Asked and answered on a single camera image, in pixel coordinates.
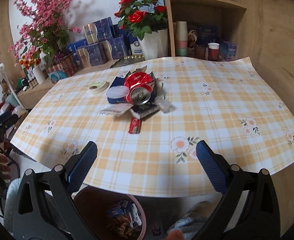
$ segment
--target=table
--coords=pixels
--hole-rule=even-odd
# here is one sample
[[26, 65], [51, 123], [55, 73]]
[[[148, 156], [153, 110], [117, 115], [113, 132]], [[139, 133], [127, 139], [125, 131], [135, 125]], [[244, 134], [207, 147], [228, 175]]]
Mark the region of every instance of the table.
[[[164, 81], [176, 110], [143, 121], [128, 134], [130, 115], [99, 111], [106, 92], [88, 90], [93, 80], [147, 65]], [[213, 191], [195, 156], [205, 140], [229, 163], [271, 174], [294, 162], [294, 117], [245, 58], [213, 63], [193, 58], [162, 58], [88, 73], [58, 82], [36, 105], [11, 143], [49, 168], [64, 164], [88, 141], [98, 158], [85, 183], [106, 190], [153, 197], [182, 197]]]

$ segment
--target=wooden shelf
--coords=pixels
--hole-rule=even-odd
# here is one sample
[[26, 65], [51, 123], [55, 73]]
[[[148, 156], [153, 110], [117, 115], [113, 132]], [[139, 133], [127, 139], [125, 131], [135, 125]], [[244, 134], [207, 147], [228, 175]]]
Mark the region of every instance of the wooden shelf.
[[227, 9], [247, 9], [245, 6], [230, 0], [170, 0], [172, 4], [194, 4]]

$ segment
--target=crushed soda can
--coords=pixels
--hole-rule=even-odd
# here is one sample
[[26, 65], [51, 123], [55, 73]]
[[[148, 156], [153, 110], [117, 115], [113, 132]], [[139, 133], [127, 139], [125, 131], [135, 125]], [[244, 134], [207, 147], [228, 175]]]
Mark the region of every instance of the crushed soda can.
[[138, 134], [138, 133], [140, 133], [141, 123], [142, 123], [141, 120], [136, 119], [136, 118], [133, 117], [131, 119], [131, 122], [130, 122], [128, 133], [130, 133], [130, 134]]

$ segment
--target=hand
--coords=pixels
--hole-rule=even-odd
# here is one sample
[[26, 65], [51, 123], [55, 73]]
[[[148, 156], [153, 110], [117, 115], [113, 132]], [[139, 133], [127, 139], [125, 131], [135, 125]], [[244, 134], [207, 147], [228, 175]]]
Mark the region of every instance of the hand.
[[9, 159], [0, 153], [0, 169], [4, 173], [3, 174], [3, 179], [11, 179], [11, 176], [7, 174], [7, 172], [11, 171], [11, 168], [6, 165], [6, 163], [9, 162]]

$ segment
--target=can lid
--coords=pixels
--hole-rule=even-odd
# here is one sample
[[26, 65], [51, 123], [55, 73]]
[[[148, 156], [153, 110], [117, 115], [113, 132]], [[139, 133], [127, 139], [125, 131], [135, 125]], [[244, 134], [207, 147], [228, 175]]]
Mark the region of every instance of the can lid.
[[129, 92], [129, 88], [126, 86], [111, 87], [107, 91], [107, 97], [110, 99], [118, 99], [125, 97]]
[[95, 81], [90, 86], [89, 89], [91, 89], [94, 92], [101, 92], [105, 90], [109, 86], [109, 82], [107, 81]]

